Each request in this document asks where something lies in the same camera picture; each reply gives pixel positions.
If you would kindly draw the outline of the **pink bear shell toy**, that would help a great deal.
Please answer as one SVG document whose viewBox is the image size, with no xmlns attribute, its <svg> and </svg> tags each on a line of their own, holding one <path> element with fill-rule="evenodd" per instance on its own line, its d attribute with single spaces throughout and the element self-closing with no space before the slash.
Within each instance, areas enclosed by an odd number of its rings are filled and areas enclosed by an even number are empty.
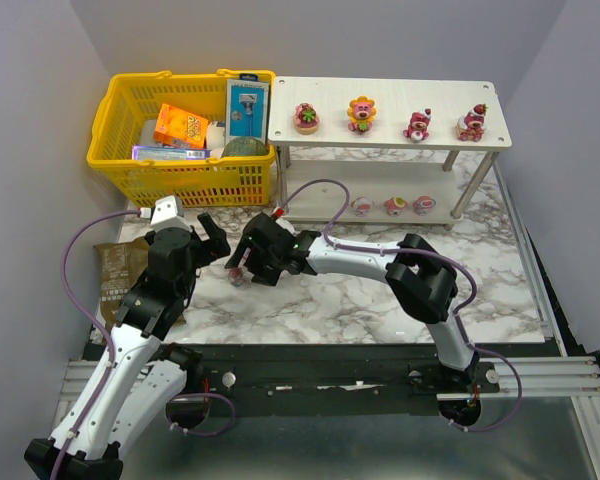
<svg viewBox="0 0 600 480">
<path fill-rule="evenodd" d="M 350 208 L 355 216 L 365 217 L 374 208 L 374 202 L 367 197 L 358 197 L 350 203 Z"/>
</svg>

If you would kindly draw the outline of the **pink bear yellow-hat toy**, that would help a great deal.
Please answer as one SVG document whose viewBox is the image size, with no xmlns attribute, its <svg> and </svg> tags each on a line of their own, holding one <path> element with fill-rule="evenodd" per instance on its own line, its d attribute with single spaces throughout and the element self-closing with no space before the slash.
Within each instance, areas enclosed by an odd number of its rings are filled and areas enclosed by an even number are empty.
<svg viewBox="0 0 600 480">
<path fill-rule="evenodd" d="M 391 197 L 384 202 L 384 208 L 389 216 L 400 216 L 408 208 L 408 202 L 402 197 Z"/>
</svg>

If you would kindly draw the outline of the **pink bear cake toy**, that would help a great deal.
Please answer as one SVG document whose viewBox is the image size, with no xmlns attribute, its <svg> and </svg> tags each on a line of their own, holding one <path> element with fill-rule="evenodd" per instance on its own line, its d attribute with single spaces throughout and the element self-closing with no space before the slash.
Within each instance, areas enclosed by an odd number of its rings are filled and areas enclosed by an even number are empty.
<svg viewBox="0 0 600 480">
<path fill-rule="evenodd" d="M 293 125 L 295 130 L 302 135 L 311 135 L 317 132 L 320 118 L 312 104 L 300 103 L 295 107 Z"/>
</svg>

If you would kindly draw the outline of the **pink bear sunflower toy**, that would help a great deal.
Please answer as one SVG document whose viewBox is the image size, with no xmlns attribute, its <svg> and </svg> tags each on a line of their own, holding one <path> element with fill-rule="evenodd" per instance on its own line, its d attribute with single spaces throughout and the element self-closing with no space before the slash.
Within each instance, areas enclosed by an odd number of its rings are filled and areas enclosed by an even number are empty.
<svg viewBox="0 0 600 480">
<path fill-rule="evenodd" d="M 359 96 L 350 101 L 347 114 L 349 117 L 348 129 L 364 134 L 373 126 L 376 116 L 375 101 L 366 96 Z"/>
</svg>

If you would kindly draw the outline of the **pink bear white-hat toy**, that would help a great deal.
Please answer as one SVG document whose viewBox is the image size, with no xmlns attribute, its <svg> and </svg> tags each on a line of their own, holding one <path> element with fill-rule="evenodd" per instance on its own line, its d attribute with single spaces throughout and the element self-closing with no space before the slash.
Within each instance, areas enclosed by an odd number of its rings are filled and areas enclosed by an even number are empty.
<svg viewBox="0 0 600 480">
<path fill-rule="evenodd" d="M 415 111 L 411 114 L 403 136 L 413 143 L 419 143 L 429 137 L 428 128 L 431 122 L 432 111 L 429 108 Z"/>
</svg>

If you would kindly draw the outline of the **pink bear strawberry toy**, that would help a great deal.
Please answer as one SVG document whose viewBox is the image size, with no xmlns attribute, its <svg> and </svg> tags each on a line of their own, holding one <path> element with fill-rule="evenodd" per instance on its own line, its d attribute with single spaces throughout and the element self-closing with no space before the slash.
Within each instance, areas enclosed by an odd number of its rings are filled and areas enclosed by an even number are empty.
<svg viewBox="0 0 600 480">
<path fill-rule="evenodd" d="M 460 141 L 479 142 L 485 133 L 485 117 L 488 106 L 476 104 L 469 112 L 460 117 L 456 123 L 456 136 Z"/>
</svg>

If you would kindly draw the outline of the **pink bear flower-wreath toy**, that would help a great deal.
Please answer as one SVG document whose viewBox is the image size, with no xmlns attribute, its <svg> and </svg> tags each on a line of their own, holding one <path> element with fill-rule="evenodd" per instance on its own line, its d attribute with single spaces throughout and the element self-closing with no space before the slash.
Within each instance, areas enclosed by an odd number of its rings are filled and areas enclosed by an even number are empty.
<svg viewBox="0 0 600 480">
<path fill-rule="evenodd" d="M 244 272 L 241 267 L 231 268 L 228 270 L 228 280 L 234 287 L 239 287 L 244 283 Z"/>
</svg>

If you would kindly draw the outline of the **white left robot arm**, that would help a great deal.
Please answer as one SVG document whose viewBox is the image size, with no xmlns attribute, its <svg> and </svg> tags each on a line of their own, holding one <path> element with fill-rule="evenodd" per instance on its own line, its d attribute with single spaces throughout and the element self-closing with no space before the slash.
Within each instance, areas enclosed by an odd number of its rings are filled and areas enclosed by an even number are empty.
<svg viewBox="0 0 600 480">
<path fill-rule="evenodd" d="M 207 238 L 186 223 L 175 203 L 151 210 L 148 265 L 123 297 L 106 348 L 74 406 L 47 438 L 34 439 L 24 459 L 40 479 L 117 479 L 123 459 L 151 421 L 175 398 L 207 413 L 213 401 L 202 356 L 162 345 L 189 305 L 201 268 L 231 252 L 225 231 L 207 213 Z"/>
</svg>

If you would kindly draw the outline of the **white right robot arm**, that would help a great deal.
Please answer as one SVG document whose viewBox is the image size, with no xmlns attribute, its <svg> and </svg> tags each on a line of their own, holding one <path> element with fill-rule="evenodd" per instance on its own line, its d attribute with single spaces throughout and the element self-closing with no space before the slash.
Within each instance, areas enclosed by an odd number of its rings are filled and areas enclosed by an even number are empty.
<svg viewBox="0 0 600 480">
<path fill-rule="evenodd" d="M 479 354 L 452 317 L 460 268 L 418 235 L 408 234 L 400 242 L 345 242 L 314 230 L 295 232 L 281 219 L 260 213 L 243 229 L 225 268 L 244 268 L 253 282 L 268 286 L 276 285 L 284 272 L 339 274 L 385 284 L 407 316 L 427 327 L 443 374 L 461 385 L 475 381 Z"/>
</svg>

